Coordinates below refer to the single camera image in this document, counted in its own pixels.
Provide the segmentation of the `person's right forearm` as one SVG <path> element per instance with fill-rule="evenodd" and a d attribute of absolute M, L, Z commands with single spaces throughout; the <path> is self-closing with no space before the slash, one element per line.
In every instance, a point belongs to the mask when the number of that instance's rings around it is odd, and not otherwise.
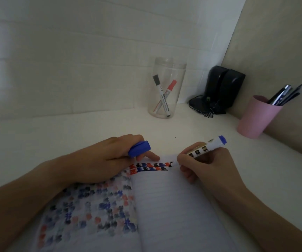
<path fill-rule="evenodd" d="M 267 207 L 243 184 L 217 187 L 213 195 L 265 252 L 302 252 L 302 231 Z"/>

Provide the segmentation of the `person's left hand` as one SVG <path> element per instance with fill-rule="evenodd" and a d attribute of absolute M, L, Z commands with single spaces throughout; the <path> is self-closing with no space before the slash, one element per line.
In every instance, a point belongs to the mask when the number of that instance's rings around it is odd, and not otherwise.
<path fill-rule="evenodd" d="M 50 169 L 63 188 L 79 183 L 98 183 L 106 178 L 106 146 L 117 137 L 57 157 L 50 161 Z"/>

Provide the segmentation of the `pink cup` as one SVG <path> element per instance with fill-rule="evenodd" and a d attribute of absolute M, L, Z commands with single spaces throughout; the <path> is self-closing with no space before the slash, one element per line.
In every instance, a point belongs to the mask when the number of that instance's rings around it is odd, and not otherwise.
<path fill-rule="evenodd" d="M 271 105 L 267 101 L 264 96 L 252 96 L 237 126 L 240 135 L 257 139 L 282 110 L 283 106 Z"/>

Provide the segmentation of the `silver pen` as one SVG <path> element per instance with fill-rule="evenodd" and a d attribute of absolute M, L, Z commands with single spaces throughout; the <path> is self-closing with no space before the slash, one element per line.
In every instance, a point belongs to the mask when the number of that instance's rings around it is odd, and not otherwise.
<path fill-rule="evenodd" d="M 277 106 L 279 101 L 287 95 L 287 93 L 291 90 L 291 85 L 285 85 L 283 88 L 281 88 L 277 93 L 275 93 L 266 103 L 269 105 Z"/>

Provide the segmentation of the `person's right hand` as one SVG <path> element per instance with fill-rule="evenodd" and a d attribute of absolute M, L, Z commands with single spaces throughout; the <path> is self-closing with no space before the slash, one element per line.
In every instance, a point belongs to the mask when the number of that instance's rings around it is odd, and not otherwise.
<path fill-rule="evenodd" d="M 210 167 L 200 180 L 203 186 L 221 203 L 244 198 L 250 194 L 245 186 L 233 158 L 226 148 L 219 151 Z"/>

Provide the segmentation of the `clear plastic jar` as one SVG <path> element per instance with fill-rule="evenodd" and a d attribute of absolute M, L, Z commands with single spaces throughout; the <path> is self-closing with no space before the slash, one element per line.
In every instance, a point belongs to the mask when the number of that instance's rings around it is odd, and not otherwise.
<path fill-rule="evenodd" d="M 186 68 L 187 68 L 186 61 L 180 58 L 175 58 L 175 57 L 155 58 L 153 71 L 149 82 L 149 92 L 148 92 L 149 114 L 151 114 L 156 118 L 163 118 L 163 119 L 169 119 L 174 116 L 180 91 L 182 88 L 184 76 L 186 73 Z M 160 101 L 160 94 L 153 80 L 154 75 L 158 75 L 164 94 L 168 86 L 171 84 L 171 82 L 173 80 L 177 81 L 173 90 L 171 91 L 171 93 L 166 99 L 171 114 L 171 117 L 169 118 L 166 117 L 163 107 L 161 107 L 161 109 L 157 112 L 157 114 L 153 113 L 153 110 L 155 109 L 156 105 Z"/>

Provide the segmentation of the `black desk device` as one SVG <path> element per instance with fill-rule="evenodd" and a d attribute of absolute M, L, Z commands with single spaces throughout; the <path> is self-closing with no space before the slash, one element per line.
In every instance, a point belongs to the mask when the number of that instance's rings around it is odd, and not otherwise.
<path fill-rule="evenodd" d="M 188 105 L 204 117 L 226 114 L 241 89 L 246 75 L 236 70 L 214 66 L 208 74 L 203 95 L 189 100 Z"/>

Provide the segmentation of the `blue whiteboard marker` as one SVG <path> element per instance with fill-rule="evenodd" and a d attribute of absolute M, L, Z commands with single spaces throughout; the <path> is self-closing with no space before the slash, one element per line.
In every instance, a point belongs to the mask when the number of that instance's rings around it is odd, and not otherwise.
<path fill-rule="evenodd" d="M 209 153 L 217 148 L 223 147 L 226 145 L 227 140 L 224 136 L 220 135 L 214 139 L 209 140 L 208 142 L 197 142 L 191 146 L 184 149 L 181 154 L 190 156 L 191 158 L 199 158 L 206 153 Z"/>

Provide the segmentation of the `lined notebook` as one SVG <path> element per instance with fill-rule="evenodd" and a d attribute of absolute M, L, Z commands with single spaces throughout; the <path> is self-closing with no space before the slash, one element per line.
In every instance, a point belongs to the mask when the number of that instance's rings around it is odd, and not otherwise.
<path fill-rule="evenodd" d="M 48 203 L 31 252 L 237 252 L 175 156 L 143 160 L 101 183 L 76 183 Z"/>

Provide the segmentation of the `black whiteboard marker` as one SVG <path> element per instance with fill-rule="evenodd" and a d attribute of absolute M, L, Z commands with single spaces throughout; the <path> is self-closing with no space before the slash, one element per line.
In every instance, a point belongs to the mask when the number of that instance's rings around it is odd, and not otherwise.
<path fill-rule="evenodd" d="M 154 76 L 153 76 L 153 80 L 154 80 L 154 82 L 155 82 L 155 84 L 156 84 L 156 87 L 157 87 L 157 89 L 158 89 L 158 92 L 159 92 L 159 94 L 160 94 L 160 102 L 162 103 L 162 106 L 163 106 L 163 108 L 164 108 L 166 117 L 169 118 L 169 117 L 171 117 L 170 109 L 169 109 L 169 107 L 168 107 L 168 104 L 167 104 L 167 101 L 166 101 L 164 92 L 163 92 L 163 90 L 162 90 L 161 82 L 160 82 L 160 79 L 159 79 L 158 75 L 154 75 Z"/>

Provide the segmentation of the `black pen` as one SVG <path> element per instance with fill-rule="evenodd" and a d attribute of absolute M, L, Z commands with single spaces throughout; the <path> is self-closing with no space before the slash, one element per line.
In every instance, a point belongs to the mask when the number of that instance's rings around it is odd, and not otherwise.
<path fill-rule="evenodd" d="M 292 100 L 293 98 L 295 98 L 296 96 L 298 96 L 300 94 L 300 89 L 302 88 L 302 84 L 300 84 L 296 89 L 294 89 L 293 91 L 290 91 L 289 93 L 287 93 L 281 101 L 278 102 L 277 106 L 283 106 L 284 104 L 286 104 L 287 102 L 289 102 L 290 100 Z"/>

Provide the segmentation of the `blue marker cap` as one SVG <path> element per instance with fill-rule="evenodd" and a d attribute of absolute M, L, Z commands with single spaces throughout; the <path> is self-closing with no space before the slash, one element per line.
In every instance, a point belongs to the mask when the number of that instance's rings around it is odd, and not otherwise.
<path fill-rule="evenodd" d="M 133 145 L 130 148 L 130 150 L 128 151 L 128 156 L 131 158 L 135 158 L 150 150 L 151 150 L 151 147 L 149 145 L 149 142 L 141 141 L 141 142 L 136 143 L 135 145 Z"/>

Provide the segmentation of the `red whiteboard marker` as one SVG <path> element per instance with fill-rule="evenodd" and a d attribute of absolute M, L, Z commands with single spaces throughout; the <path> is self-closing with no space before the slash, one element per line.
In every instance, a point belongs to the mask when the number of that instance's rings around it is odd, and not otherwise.
<path fill-rule="evenodd" d="M 165 94 L 164 94 L 164 98 L 165 100 L 167 99 L 167 97 L 169 96 L 169 94 L 171 93 L 171 91 L 173 90 L 174 86 L 176 85 L 177 81 L 176 80 L 173 80 L 171 82 L 171 84 L 168 86 L 168 88 L 166 89 L 165 91 Z M 158 102 L 158 104 L 156 105 L 155 109 L 153 110 L 153 113 L 157 114 L 157 112 L 161 109 L 161 107 L 163 106 L 163 103 L 162 101 L 160 100 Z"/>

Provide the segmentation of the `person's left forearm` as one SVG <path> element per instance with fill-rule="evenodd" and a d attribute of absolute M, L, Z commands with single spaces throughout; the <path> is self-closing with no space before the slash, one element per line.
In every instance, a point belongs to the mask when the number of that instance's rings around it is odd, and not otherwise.
<path fill-rule="evenodd" d="M 37 213 L 68 186 L 61 163 L 61 157 L 45 161 L 0 187 L 0 252 L 5 251 Z"/>

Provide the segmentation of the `dark blue pen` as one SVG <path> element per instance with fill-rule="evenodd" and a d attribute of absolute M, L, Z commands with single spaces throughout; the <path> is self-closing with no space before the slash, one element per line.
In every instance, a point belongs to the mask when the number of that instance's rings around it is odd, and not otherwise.
<path fill-rule="evenodd" d="M 286 104 L 287 102 L 291 101 L 292 99 L 294 99 L 295 97 L 299 96 L 300 92 L 296 92 L 296 93 L 292 93 L 290 94 L 290 96 L 288 96 L 286 99 L 284 99 L 279 106 L 283 106 L 284 104 Z"/>

